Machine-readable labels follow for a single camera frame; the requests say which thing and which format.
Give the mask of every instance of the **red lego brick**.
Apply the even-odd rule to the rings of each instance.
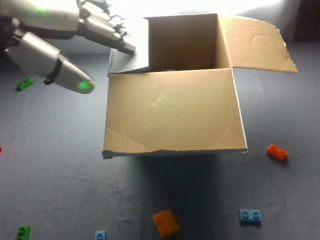
[[[168,237],[179,231],[178,223],[170,210],[152,216],[161,238]]]
[[[268,146],[266,153],[282,162],[287,158],[287,152],[274,144]]]

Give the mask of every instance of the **toy block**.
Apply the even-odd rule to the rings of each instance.
[[[260,210],[240,209],[240,224],[241,225],[260,225],[261,224]]]
[[[18,83],[17,89],[19,91],[22,91],[30,87],[32,84],[34,84],[34,82],[32,81],[31,77],[27,77],[26,80]]]
[[[107,240],[106,231],[96,231],[95,240]]]
[[[31,232],[31,226],[29,225],[20,226],[16,240],[29,240],[30,232]]]
[[[287,157],[287,152],[274,144],[268,146],[266,153],[282,162],[284,162]]]
[[[166,210],[152,216],[161,238],[168,237],[179,231],[178,223],[171,210]]]

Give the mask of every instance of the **green toy block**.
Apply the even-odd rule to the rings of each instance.
[[[27,77],[26,80],[21,81],[18,83],[18,90],[22,91],[25,90],[27,87],[30,87],[32,84],[34,84],[34,82],[32,81],[31,77]]]
[[[31,226],[24,225],[19,227],[18,236],[16,236],[16,240],[29,240],[31,232]]]

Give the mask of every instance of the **tabletop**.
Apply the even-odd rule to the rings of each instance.
[[[96,81],[88,95],[0,63],[0,240],[156,240],[171,209],[181,240],[319,239],[320,42],[293,43],[299,74],[234,69],[249,152],[103,160],[108,55],[71,59]],[[26,77],[34,84],[17,92]],[[274,143],[288,152],[270,159]],[[240,226],[259,209],[261,226]]]

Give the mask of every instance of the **cardboard box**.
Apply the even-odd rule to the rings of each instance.
[[[147,20],[134,56],[110,55],[103,158],[246,151],[232,68],[297,73],[278,29],[220,14]]]

